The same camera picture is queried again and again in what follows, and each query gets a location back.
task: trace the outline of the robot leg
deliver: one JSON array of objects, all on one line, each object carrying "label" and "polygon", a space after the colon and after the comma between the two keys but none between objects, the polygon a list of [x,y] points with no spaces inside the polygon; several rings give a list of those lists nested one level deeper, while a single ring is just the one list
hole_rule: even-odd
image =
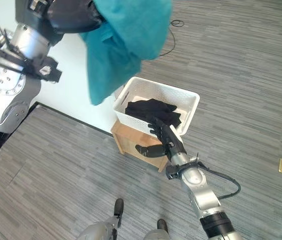
[{"label": "robot leg", "polygon": [[96,222],[84,230],[77,240],[115,240],[119,218],[112,216],[104,222]]},{"label": "robot leg", "polygon": [[143,240],[169,240],[168,233],[163,229],[149,231]]}]

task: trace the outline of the teal towel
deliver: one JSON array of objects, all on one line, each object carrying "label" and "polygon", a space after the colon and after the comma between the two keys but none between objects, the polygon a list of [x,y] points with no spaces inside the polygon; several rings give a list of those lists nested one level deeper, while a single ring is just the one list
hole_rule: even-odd
[{"label": "teal towel", "polygon": [[98,105],[155,59],[166,41],[171,0],[94,0],[106,23],[81,33],[91,103]]}]

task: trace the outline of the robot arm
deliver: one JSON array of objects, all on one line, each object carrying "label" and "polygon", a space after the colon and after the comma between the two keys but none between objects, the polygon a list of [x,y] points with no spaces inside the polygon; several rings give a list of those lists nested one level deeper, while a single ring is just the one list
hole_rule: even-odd
[{"label": "robot arm", "polygon": [[209,169],[203,163],[198,162],[198,158],[195,161],[189,159],[183,142],[173,126],[169,127],[157,118],[150,118],[149,122],[152,123],[149,127],[153,129],[150,132],[157,135],[162,142],[162,147],[157,145],[152,148],[137,145],[135,148],[146,157],[167,155],[172,165],[166,168],[166,176],[169,180],[180,179],[209,240],[242,240],[240,234],[233,228],[219,199],[208,186],[206,176],[199,167]]},{"label": "robot arm", "polygon": [[15,12],[15,32],[0,29],[0,149],[27,116],[41,80],[59,81],[50,47],[65,33],[104,22],[92,0],[15,0]]}]

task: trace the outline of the black cable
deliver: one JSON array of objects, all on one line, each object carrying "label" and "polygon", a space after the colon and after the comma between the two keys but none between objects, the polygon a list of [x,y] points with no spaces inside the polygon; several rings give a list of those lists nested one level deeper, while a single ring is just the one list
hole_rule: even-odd
[{"label": "black cable", "polygon": [[232,192],[232,193],[226,194],[226,195],[222,195],[222,196],[218,196],[217,199],[219,199],[219,200],[227,199],[227,198],[230,198],[230,197],[233,197],[233,196],[237,195],[241,191],[240,183],[238,183],[237,180],[235,180],[233,177],[230,177],[229,175],[226,175],[226,174],[218,172],[218,171],[211,170],[210,168],[206,167],[201,161],[197,162],[197,166],[199,168],[207,171],[208,173],[211,173],[211,174],[216,175],[216,176],[218,176],[220,178],[228,180],[228,181],[230,181],[231,183],[233,183],[233,184],[235,184],[237,186],[237,190],[235,192]]},{"label": "black cable", "polygon": [[[175,19],[175,20],[172,20],[169,25],[176,27],[176,28],[181,28],[185,25],[185,22],[182,20]],[[176,48],[176,37],[170,27],[169,27],[169,31],[173,37],[173,47],[171,48],[171,50],[167,51],[166,53],[159,55],[159,57],[162,57],[164,55],[171,53]]]}]

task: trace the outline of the white plastic basket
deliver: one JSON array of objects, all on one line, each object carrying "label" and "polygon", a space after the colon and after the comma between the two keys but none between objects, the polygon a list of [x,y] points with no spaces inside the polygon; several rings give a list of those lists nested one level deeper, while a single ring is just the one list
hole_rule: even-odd
[{"label": "white plastic basket", "polygon": [[175,112],[180,113],[181,124],[176,128],[180,135],[184,135],[197,109],[200,96],[197,93],[183,90],[174,86],[165,85],[140,77],[132,77],[114,102],[114,111],[119,121],[145,134],[150,133],[148,123],[125,114],[128,102],[156,99],[167,104],[176,105]]}]

